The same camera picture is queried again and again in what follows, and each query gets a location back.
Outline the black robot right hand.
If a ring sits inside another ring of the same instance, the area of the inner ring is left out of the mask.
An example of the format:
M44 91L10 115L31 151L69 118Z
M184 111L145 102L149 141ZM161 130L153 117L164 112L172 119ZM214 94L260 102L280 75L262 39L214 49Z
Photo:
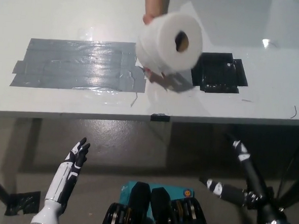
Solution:
M229 134L227 139L244 171L246 189L223 184L208 177L200 177L199 181L220 199L239 207L256 210L257 224L287 224L286 216L275 204L272 192L268 189L244 143Z

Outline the person's bare hand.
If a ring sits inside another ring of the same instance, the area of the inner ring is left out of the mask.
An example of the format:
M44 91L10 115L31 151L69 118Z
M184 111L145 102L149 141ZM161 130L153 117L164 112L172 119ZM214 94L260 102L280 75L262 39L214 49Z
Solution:
M150 24L154 18L155 18L154 15L145 14L143 16L143 22L145 24ZM150 69L148 69L147 67L143 67L143 70L144 70L145 77L150 81L150 83L156 83L162 86L163 88L165 88L166 90L171 87L170 81L168 81L166 75L163 72L161 74L157 74L151 71Z

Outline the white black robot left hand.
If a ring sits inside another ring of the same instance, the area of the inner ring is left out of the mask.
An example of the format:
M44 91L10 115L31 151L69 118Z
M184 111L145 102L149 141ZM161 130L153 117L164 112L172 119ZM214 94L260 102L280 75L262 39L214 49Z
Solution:
M86 162L90 144L84 137L70 150L59 165L45 195L43 208L32 218L30 224L59 224L65 212L69 197Z

